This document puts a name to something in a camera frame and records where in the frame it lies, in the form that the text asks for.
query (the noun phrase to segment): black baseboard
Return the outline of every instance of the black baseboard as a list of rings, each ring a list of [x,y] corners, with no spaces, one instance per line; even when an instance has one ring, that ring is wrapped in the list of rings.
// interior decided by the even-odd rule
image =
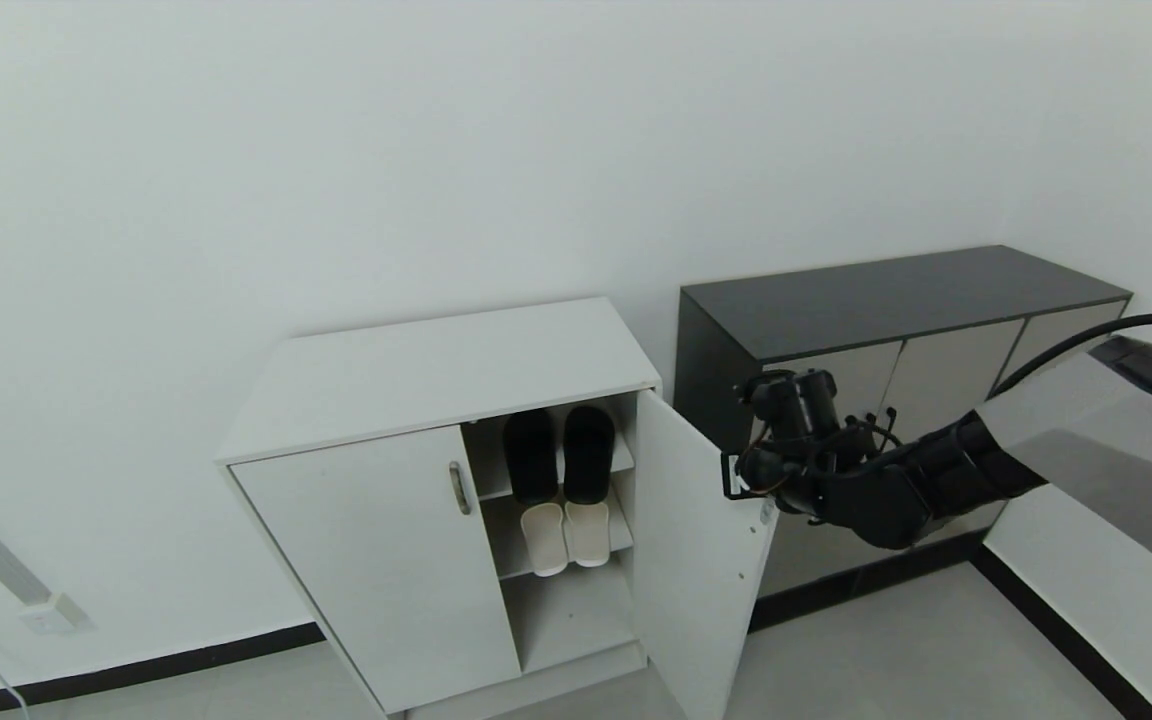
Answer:
[[[1126,719],[1152,720],[1152,705],[1143,694],[1119,674],[1074,626],[1066,623],[1059,612],[1052,609],[1018,575],[1011,573],[1011,568],[1007,568],[1007,563],[995,553],[982,546],[975,553],[972,564]]]
[[[950,538],[876,564],[831,575],[828,578],[801,588],[759,598],[758,602],[755,602],[755,614],[750,617],[749,632],[758,632],[787,620],[808,615],[810,612],[824,611],[851,598],[881,591],[907,579],[950,568],[958,562],[970,561],[975,569],[993,583],[993,588],[1005,594],[1007,600],[1036,626],[1047,642],[1051,642],[1126,719],[1152,720],[1151,703],[1134,688],[1132,683],[1120,675],[1119,670],[1115,670],[1114,666],[1078,634],[1078,630],[1066,623],[1064,619],[1061,619],[1018,575],[1011,573],[995,553],[983,546],[985,533],[986,530],[980,530],[977,533]],[[251,660],[253,657],[271,655],[323,639],[319,626],[306,623],[257,635],[255,638],[200,647],[176,655],[156,657],[69,679],[45,680],[41,683],[20,685],[17,689],[29,705],[41,705],[45,702],[113,691],[152,680],[173,679],[175,675]],[[14,707],[17,707],[17,703],[12,696],[0,691],[0,711]]]
[[[198,647],[198,650],[177,652],[175,655],[154,657],[154,659],[131,665],[119,665],[109,667],[108,670],[96,670],[94,673],[73,675],[69,679],[44,680],[41,683],[18,685],[17,691],[29,705],[41,705],[45,702],[65,700],[65,698],[84,696],[84,694],[114,691],[114,689],[147,683],[152,680],[173,679],[175,675],[185,675],[197,673],[197,670],[206,670],[210,667],[251,660],[253,657],[271,655],[274,652],[306,646],[323,639],[323,630],[319,629],[319,626],[306,623],[257,635],[255,638],[228,642],[212,647]],[[15,707],[18,707],[17,702],[8,692],[0,691],[0,710]]]
[[[942,570],[952,564],[972,560],[982,547],[984,536],[988,530],[977,530],[960,537],[930,544],[864,564],[854,570],[829,575],[828,578],[816,579],[812,583],[790,588],[787,591],[758,598],[755,602],[755,614],[749,619],[749,632],[758,632],[765,628],[801,617],[810,612],[824,611],[839,602],[892,588],[907,579],[923,577]]]

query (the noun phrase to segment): cabinet top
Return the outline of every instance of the cabinet top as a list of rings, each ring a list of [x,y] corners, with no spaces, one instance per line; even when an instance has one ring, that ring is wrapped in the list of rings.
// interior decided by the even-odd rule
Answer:
[[[763,363],[1132,296],[1002,245],[691,285],[682,295]]]
[[[218,462],[287,455],[657,387],[605,297],[279,343]]]

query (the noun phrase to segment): white wall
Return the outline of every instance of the white wall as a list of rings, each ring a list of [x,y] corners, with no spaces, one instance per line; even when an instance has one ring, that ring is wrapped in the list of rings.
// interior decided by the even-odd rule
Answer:
[[[1094,3],[1071,46],[1000,233],[1134,288],[1128,313],[1147,313],[1152,3]],[[1152,702],[1151,553],[1056,488],[1007,506],[987,544]]]
[[[0,3],[0,536],[96,624],[33,637],[0,588],[6,673],[306,620],[210,469],[280,338],[605,293],[668,381],[680,285],[996,241],[1146,301],[1094,197],[1034,190],[1062,83],[1120,73],[1101,22]]]

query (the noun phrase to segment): black slipper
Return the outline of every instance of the black slipper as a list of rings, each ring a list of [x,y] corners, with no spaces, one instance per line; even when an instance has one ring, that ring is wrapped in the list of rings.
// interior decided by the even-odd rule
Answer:
[[[567,415],[563,427],[563,495],[568,502],[594,505],[607,500],[614,441],[616,425],[598,407],[576,407]]]
[[[503,462],[513,497],[526,507],[558,495],[554,420],[544,410],[514,414],[503,424]]]

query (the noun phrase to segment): gray floor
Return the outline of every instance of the gray floor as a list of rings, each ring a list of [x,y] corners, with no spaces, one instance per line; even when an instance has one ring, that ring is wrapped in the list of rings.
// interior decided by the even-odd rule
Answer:
[[[357,689],[325,644],[37,707],[35,720],[338,720]],[[5,712],[0,720],[18,714]],[[685,720],[653,670],[500,720]],[[728,720],[1116,719],[969,564],[751,635]]]

